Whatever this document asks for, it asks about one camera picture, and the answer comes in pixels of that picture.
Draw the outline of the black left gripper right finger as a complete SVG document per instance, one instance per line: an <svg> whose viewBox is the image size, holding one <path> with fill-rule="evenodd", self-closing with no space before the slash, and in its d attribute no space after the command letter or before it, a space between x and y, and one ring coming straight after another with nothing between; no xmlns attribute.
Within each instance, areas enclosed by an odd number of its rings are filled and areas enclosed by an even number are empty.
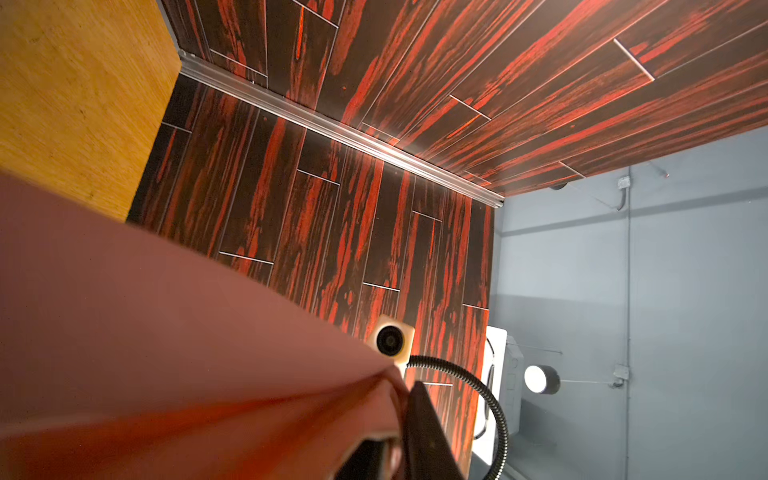
<svg viewBox="0 0 768 480"><path fill-rule="evenodd" d="M404 475L415 480L462 480L425 385L414 383L403 433Z"/></svg>

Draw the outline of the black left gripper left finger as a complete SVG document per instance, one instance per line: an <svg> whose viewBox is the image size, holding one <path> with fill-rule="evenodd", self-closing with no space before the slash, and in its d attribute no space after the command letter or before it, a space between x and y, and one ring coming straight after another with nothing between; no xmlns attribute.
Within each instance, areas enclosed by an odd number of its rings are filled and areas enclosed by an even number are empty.
<svg viewBox="0 0 768 480"><path fill-rule="evenodd" d="M364 440L335 474L336 480L397 479L403 457L396 440Z"/></svg>

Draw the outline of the pink zip-up jacket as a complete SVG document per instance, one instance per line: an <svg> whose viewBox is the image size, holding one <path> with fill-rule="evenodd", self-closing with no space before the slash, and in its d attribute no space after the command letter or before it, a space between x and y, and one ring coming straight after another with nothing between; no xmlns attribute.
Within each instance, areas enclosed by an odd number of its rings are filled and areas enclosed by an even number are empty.
<svg viewBox="0 0 768 480"><path fill-rule="evenodd" d="M400 479L407 396L267 287L2 176L3 478Z"/></svg>

